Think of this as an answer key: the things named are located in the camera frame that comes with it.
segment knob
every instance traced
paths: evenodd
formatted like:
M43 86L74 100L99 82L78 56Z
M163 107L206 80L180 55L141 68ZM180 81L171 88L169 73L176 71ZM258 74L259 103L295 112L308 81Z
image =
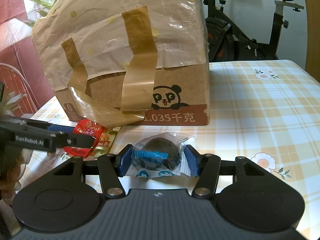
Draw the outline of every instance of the knob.
M288 21L284 21L284 22L282 22L282 24L283 24L283 27L286 28L286 29L289 27L289 22Z

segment plaid tablecloth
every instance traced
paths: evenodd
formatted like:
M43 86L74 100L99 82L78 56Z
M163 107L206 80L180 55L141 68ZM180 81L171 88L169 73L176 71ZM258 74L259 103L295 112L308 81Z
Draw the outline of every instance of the plaid tablecloth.
M223 160L246 156L298 190L306 208L297 230L306 238L320 236L320 84L292 61L242 61L210 65L211 121L208 126L134 126L121 128L110 149L117 154L126 144L166 131L196 137L196 149ZM52 98L33 119L72 125L57 99ZM34 151L22 186L68 158L63 151L47 156ZM196 179L123 178L124 188L157 187L189 190ZM231 184L220 177L218 190ZM97 176L87 183L101 191Z

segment clear plastic wrapper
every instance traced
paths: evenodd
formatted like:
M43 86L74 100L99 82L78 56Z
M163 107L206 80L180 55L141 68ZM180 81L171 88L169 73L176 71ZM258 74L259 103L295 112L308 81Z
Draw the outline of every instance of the clear plastic wrapper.
M183 150L185 145L194 143L195 137L176 132L144 138L132 149L132 164L126 176L145 178L190 176Z
M61 44L72 37L88 79L127 71L133 58L123 13L148 7L157 68L206 63L201 0L58 0L32 30L39 60L54 91L72 75Z

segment round black pad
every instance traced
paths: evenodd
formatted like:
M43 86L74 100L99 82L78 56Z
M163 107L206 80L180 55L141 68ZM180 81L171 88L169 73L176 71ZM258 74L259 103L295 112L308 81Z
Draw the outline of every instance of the round black pad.
M14 199L13 211L23 226L39 232L65 232L96 214L100 197L92 187L71 176L44 179L30 184Z
M72 201L72 193L64 189L48 189L36 197L36 204L42 209L49 211L64 209Z
M218 195L217 207L235 225L250 231L276 232L296 227L304 212L302 196L274 177L247 176Z

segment brown packing tape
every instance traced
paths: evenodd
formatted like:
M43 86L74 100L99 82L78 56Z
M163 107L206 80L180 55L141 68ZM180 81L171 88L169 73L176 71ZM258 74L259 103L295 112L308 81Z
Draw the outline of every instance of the brown packing tape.
M151 107L157 50L152 38L148 11L146 7L141 7L123 15L130 48L134 54L125 75L122 91L122 105L126 112L103 106L85 94L88 76L76 45L72 38L61 44L73 69L68 89L78 113L106 128L143 120L146 110Z
M122 111L149 109L152 102L158 52L146 6L122 13L133 58L122 86Z
M126 125L140 121L144 118L145 111L121 112L112 107L103 106L85 94L87 85L87 72L81 62L76 45L72 38L61 44L70 66L73 69L68 89L79 115L95 121L106 128Z

